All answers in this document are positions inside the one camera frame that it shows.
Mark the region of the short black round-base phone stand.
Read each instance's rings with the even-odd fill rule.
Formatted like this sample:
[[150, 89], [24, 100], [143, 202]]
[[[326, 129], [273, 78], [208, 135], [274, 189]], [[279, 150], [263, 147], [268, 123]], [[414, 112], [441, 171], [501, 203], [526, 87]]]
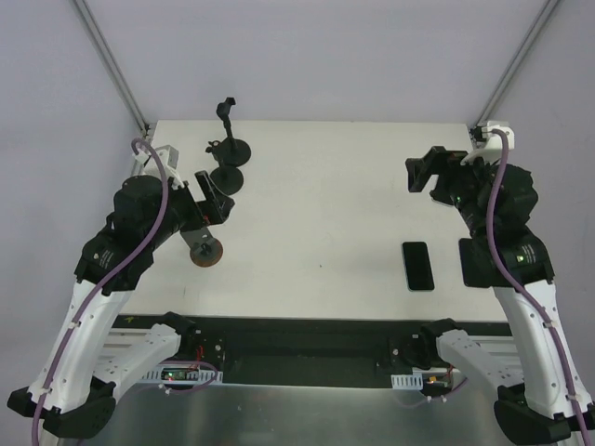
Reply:
[[236, 165], [236, 152], [232, 144], [227, 139], [223, 142], [209, 141], [205, 152], [211, 154], [218, 163], [218, 167], [209, 174], [213, 183], [228, 196], [237, 193], [245, 179]]

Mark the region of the green-edged black phone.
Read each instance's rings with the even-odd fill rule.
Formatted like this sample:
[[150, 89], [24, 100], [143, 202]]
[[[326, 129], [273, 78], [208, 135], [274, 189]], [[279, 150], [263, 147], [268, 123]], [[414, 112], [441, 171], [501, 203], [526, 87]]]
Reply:
[[402, 251], [408, 289], [413, 292], [433, 291], [435, 284], [427, 244], [404, 242]]

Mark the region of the brown-base grey phone stand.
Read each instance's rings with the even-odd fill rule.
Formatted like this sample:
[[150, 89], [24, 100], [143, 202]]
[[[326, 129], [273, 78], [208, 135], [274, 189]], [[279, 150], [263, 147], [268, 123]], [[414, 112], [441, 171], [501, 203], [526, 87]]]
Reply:
[[223, 246], [208, 227], [182, 230], [180, 235], [189, 247], [190, 259], [199, 268], [215, 266], [223, 256]]

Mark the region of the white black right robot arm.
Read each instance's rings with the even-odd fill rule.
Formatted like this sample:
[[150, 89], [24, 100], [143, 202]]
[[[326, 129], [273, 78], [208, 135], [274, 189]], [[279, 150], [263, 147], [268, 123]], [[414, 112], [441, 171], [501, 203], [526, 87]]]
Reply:
[[459, 243], [464, 283], [489, 288], [502, 307], [521, 370], [492, 357], [454, 321], [425, 324], [401, 348], [405, 363], [457, 368], [493, 398], [496, 421], [517, 445], [553, 444], [578, 434], [589, 443], [594, 401], [575, 368], [557, 316], [554, 271], [546, 245], [531, 232], [538, 195], [529, 171], [505, 154], [489, 161], [434, 147], [405, 163], [407, 188], [453, 206], [469, 229]]

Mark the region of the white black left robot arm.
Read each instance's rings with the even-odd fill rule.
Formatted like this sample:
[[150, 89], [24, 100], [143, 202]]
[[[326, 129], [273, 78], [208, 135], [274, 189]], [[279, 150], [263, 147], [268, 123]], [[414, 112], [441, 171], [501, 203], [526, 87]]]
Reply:
[[28, 387], [13, 391], [12, 411], [32, 419], [32, 443], [45, 429], [57, 438], [91, 439], [111, 418], [116, 403], [160, 362], [190, 360], [200, 368], [197, 327], [174, 312], [159, 317], [144, 338], [111, 360], [100, 361], [122, 307], [152, 266], [154, 252], [179, 234], [192, 260], [206, 268], [223, 254], [209, 227], [224, 223], [234, 206], [205, 171], [195, 175], [204, 194], [195, 201], [186, 183], [139, 175], [113, 197], [105, 226], [83, 247], [73, 297], [49, 359]]

